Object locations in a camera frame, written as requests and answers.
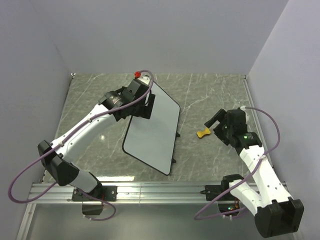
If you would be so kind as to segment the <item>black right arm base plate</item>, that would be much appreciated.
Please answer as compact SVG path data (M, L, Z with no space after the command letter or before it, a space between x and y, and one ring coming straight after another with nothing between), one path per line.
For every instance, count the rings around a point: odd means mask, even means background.
M223 188L221 185L217 184L210 184L205 185L204 190L200 193L205 195L206 201L212 201L214 198L216 198L218 195L220 195L223 192ZM230 192L228 192L226 195L222 196L218 199L219 201L235 201L236 197L231 195Z

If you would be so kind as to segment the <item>aluminium table edge rail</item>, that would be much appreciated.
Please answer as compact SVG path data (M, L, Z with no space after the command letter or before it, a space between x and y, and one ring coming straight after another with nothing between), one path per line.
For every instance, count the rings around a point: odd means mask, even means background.
M207 204L201 194L206 185L221 184L220 181L152 181L152 182L103 182L104 186L116 186L114 205L119 204ZM76 190L70 185L53 186L33 204L99 204L98 201L74 201Z

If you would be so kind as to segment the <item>black framed whiteboard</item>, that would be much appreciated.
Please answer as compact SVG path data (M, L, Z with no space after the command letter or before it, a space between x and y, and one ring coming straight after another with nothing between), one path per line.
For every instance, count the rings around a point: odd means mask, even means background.
M171 173L180 105L157 83L150 119L131 117L122 150L129 156L168 176Z

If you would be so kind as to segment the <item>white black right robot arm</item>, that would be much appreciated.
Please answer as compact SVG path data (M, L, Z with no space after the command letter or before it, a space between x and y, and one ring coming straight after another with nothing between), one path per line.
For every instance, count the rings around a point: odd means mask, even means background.
M220 109L204 125L209 130L215 122L214 134L225 145L232 146L245 163L249 175L224 176L219 185L206 185L201 191L207 201L233 201L219 209L221 215L237 217L242 203L253 215L259 234L264 238L298 231L304 205L286 190L271 166L269 151L247 125L246 106L232 110Z

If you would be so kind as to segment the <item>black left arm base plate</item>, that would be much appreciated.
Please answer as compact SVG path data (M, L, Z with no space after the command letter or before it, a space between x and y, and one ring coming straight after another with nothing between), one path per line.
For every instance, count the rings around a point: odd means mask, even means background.
M94 189L93 191L87 193L90 197L104 200L107 202L115 202L117 199L118 187L115 185L102 185ZM87 197L79 189L73 191L71 200L73 202L88 202L93 201L92 198Z

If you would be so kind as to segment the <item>yellow whiteboard eraser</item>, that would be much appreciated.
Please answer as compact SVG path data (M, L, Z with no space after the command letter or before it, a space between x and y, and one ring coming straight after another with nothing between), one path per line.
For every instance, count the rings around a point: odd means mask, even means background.
M207 128L207 127L202 131L197 131L196 132L196 135L197 135L197 137L199 139L202 139L203 137L208 136L210 134L211 134L211 130L209 128Z

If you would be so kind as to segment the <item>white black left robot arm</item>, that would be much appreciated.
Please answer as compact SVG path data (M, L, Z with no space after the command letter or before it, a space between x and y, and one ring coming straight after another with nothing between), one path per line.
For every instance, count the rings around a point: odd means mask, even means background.
M73 161L102 130L121 119L129 116L149 119L155 100L150 84L150 76L143 75L134 78L127 87L106 92L89 114L68 132L52 142L43 140L38 144L39 154L45 156L41 163L59 186L80 189L89 201L101 197L101 182Z

